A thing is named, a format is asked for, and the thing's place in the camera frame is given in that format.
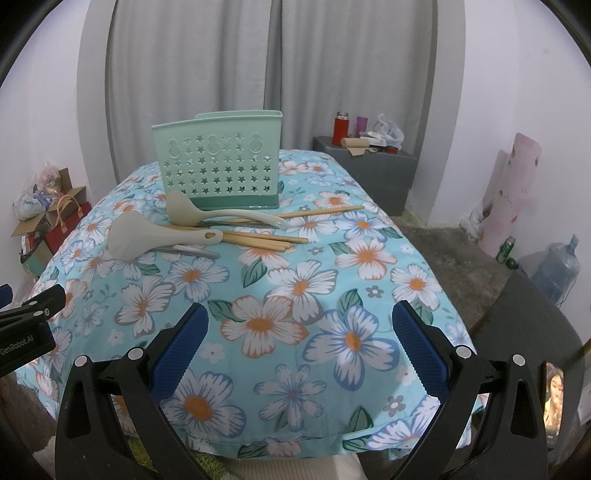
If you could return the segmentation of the beige silicone spatula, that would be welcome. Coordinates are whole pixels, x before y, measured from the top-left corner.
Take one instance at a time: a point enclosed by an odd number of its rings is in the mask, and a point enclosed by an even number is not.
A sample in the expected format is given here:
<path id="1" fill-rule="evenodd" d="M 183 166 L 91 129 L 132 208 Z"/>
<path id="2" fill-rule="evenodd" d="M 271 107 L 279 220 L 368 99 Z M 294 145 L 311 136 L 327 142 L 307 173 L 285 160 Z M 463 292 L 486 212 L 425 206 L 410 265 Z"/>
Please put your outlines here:
<path id="1" fill-rule="evenodd" d="M 223 234 L 213 229 L 173 229 L 154 224 L 137 212 L 124 212 L 111 224 L 106 249 L 117 260 L 132 260 L 154 248 L 173 245 L 211 246 L 221 243 Z"/>

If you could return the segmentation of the metal spoon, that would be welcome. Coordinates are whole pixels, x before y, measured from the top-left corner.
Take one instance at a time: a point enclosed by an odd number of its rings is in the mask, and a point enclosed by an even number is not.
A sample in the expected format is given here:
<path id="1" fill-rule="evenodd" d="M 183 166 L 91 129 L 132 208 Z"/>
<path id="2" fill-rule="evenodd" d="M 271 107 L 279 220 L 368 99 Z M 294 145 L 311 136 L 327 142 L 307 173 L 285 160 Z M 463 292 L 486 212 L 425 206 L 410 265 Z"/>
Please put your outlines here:
<path id="1" fill-rule="evenodd" d="M 191 255 L 197 256 L 202 258 L 207 258 L 211 260 L 217 260 L 221 258 L 221 256 L 216 252 L 210 252 L 204 249 L 188 246 L 188 245 L 173 245 L 173 246 L 166 246 L 166 247 L 157 247 L 153 249 L 154 252 L 161 252 L 166 254 L 182 254 L 182 255 Z"/>

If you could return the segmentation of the beige silicone ladle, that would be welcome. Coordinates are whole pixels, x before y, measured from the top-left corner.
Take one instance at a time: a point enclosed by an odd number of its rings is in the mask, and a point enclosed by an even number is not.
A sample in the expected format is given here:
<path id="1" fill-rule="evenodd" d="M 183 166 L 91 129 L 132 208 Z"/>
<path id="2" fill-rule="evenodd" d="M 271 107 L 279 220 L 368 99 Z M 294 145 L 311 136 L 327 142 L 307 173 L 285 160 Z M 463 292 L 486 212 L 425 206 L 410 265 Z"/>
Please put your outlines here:
<path id="1" fill-rule="evenodd" d="M 205 220 L 218 217 L 236 217 L 262 222 L 280 230 L 287 228 L 287 221 L 283 218 L 266 213 L 240 209 L 200 210 L 184 193 L 177 190 L 171 190 L 166 194 L 166 213 L 173 225 L 184 227 L 194 227 Z"/>

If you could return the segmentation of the teal gift box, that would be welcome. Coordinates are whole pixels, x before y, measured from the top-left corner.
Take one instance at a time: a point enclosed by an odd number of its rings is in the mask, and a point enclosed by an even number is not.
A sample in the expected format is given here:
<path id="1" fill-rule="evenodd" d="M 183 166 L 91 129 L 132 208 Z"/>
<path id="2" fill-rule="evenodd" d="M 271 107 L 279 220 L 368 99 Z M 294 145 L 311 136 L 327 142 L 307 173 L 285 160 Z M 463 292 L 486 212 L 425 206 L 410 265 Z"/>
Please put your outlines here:
<path id="1" fill-rule="evenodd" d="M 53 254 L 47 243 L 41 240 L 33 250 L 25 255 L 20 255 L 20 263 L 27 273 L 40 277 L 52 257 Z"/>

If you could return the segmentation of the red gift bag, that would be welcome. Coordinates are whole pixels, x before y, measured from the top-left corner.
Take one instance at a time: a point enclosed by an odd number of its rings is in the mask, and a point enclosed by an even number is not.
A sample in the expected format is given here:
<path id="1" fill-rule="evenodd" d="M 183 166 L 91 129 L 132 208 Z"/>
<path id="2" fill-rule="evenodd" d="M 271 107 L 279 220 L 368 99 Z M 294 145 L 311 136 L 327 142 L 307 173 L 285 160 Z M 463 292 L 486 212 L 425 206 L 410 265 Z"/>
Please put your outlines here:
<path id="1" fill-rule="evenodd" d="M 52 254 L 56 254 L 66 238 L 90 212 L 91 204 L 80 203 L 75 196 L 63 195 L 56 204 L 55 225 L 45 234 L 45 242 Z"/>

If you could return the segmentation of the cardboard box with clutter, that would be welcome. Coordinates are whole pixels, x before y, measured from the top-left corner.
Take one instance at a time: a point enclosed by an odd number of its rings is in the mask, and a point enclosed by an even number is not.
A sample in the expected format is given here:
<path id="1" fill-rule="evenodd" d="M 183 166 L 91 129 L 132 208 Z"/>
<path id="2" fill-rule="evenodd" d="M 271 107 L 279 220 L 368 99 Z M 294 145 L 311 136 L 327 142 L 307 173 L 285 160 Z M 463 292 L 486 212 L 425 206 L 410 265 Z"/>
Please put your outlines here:
<path id="1" fill-rule="evenodd" d="M 31 181 L 24 184 L 13 203 L 18 220 L 11 237 L 44 234 L 57 224 L 58 215 L 65 218 L 75 210 L 73 198 L 82 205 L 87 201 L 87 188 L 72 184 L 68 168 L 46 163 Z"/>

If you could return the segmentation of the clear water jug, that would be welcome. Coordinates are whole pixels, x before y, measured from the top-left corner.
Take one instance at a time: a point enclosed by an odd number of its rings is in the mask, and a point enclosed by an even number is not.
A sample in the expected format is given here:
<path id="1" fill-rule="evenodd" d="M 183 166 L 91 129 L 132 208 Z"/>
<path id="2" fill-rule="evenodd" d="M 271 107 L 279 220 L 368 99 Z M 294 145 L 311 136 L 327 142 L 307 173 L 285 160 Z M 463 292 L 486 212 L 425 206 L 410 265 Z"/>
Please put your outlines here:
<path id="1" fill-rule="evenodd" d="M 567 244 L 551 243 L 531 277 L 533 284 L 557 307 L 568 298 L 581 270 L 575 253 L 578 244 L 576 235 Z"/>

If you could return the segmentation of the green glass bottle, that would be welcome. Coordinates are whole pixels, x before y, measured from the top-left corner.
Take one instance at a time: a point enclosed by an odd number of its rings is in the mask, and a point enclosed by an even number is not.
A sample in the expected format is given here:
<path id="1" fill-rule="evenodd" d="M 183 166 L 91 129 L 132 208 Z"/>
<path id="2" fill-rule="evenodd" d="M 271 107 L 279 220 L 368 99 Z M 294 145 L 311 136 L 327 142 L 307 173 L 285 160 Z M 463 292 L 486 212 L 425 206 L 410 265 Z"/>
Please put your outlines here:
<path id="1" fill-rule="evenodd" d="M 515 238 L 513 236 L 507 237 L 499 248 L 499 251 L 496 255 L 496 261 L 500 264 L 504 264 L 509 258 L 514 246 Z"/>

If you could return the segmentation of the pink floral paper roll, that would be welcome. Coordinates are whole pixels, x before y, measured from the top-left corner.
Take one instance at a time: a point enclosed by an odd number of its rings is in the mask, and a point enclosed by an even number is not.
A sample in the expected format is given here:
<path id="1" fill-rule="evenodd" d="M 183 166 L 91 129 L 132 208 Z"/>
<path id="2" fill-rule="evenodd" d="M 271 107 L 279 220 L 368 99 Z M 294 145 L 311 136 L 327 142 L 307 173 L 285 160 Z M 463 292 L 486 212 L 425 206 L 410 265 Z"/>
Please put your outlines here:
<path id="1" fill-rule="evenodd" d="M 488 215 L 484 218 L 478 245 L 491 257 L 497 256 L 513 233 L 537 172 L 541 152 L 538 142 L 522 133 L 516 134 L 501 177 L 484 202 Z"/>

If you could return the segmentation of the mint green utensil holder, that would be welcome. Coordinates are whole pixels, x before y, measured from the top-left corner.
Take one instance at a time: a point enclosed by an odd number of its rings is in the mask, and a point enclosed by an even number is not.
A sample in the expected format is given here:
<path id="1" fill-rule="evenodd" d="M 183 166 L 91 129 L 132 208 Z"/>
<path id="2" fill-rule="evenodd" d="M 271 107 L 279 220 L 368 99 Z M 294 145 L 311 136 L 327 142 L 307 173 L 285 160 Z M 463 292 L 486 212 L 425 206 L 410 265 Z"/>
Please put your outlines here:
<path id="1" fill-rule="evenodd" d="M 154 125 L 166 193 L 180 191 L 201 210 L 276 209 L 283 113 L 209 112 Z"/>

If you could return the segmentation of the dark grey side cabinet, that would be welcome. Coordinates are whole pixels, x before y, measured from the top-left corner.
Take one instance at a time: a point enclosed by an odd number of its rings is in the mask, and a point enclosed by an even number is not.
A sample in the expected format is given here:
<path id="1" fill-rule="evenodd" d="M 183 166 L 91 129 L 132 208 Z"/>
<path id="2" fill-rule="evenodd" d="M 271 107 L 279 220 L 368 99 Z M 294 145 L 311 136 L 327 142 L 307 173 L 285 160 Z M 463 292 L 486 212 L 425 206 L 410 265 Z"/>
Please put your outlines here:
<path id="1" fill-rule="evenodd" d="M 403 214 L 419 163 L 415 157 L 404 151 L 354 157 L 328 136 L 315 137 L 312 148 L 337 161 L 389 216 Z"/>

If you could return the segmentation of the grey curtain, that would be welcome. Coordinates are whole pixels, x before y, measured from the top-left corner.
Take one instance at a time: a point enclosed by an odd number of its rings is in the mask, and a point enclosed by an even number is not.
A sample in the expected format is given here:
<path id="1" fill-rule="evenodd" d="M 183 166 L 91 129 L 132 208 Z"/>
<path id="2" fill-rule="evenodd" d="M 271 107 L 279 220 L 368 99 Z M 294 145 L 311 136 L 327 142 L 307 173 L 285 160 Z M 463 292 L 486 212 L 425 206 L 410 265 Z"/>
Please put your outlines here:
<path id="1" fill-rule="evenodd" d="M 431 86 L 432 1 L 120 1 L 106 64 L 115 174 L 155 157 L 151 129 L 198 113 L 283 113 L 281 145 L 308 149 L 339 111 L 421 149 Z"/>

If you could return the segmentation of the brown paper roll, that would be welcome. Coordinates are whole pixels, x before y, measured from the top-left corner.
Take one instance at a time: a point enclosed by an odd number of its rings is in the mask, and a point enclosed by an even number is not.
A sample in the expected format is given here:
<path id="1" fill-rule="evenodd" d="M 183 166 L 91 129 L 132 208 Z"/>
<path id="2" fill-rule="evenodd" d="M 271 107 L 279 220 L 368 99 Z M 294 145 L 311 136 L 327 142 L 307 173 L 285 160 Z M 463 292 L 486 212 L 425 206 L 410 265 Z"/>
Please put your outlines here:
<path id="1" fill-rule="evenodd" d="M 370 142 L 366 138 L 342 138 L 341 146 L 353 157 L 358 157 L 370 149 Z"/>

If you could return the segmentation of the white plastic bag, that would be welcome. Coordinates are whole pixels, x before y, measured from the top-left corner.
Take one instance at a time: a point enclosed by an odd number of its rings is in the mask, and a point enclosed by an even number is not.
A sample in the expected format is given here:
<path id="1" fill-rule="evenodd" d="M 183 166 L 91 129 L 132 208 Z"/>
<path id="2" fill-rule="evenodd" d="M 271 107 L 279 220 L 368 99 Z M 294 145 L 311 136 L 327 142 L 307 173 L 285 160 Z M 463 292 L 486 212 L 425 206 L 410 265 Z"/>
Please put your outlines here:
<path id="1" fill-rule="evenodd" d="M 404 132 L 383 113 L 378 115 L 374 126 L 363 137 L 369 140 L 370 145 L 380 148 L 401 149 L 405 140 Z"/>

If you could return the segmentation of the purple cup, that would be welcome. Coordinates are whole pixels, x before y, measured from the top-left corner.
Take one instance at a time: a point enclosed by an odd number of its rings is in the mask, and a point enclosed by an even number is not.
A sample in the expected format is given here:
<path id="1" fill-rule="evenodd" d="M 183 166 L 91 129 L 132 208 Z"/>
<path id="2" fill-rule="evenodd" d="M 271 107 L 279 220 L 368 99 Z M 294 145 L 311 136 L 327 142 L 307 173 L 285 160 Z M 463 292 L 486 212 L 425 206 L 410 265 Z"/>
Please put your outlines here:
<path id="1" fill-rule="evenodd" d="M 363 116 L 356 117 L 356 125 L 355 125 L 356 138 L 360 138 L 361 136 L 363 136 L 363 134 L 365 134 L 365 132 L 367 131 L 368 121 L 369 121 L 369 119 L 367 119 L 367 117 L 363 117 Z"/>

